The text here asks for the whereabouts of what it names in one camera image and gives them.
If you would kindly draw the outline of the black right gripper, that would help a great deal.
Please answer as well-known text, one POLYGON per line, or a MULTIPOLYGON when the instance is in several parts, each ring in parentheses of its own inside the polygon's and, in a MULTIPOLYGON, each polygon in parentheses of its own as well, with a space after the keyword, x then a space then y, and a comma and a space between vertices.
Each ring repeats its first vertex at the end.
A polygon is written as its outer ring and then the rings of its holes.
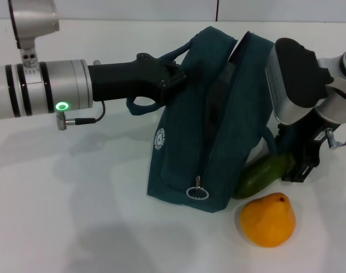
POLYGON ((301 165, 282 175, 282 181, 303 183, 310 172, 320 163, 319 150, 326 140, 325 129, 337 129, 337 124, 323 119, 316 110, 292 125, 278 125, 279 132, 275 137, 277 155, 285 152, 293 154, 295 161, 301 165))

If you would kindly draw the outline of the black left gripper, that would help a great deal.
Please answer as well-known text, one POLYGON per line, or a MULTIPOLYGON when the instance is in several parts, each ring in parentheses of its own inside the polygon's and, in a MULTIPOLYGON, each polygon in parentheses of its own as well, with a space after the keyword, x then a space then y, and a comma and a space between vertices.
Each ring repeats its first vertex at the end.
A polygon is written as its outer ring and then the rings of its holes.
POLYGON ((90 65, 93 101, 146 97, 168 105, 186 86, 187 75, 175 75, 179 64, 147 53, 128 63, 90 65))

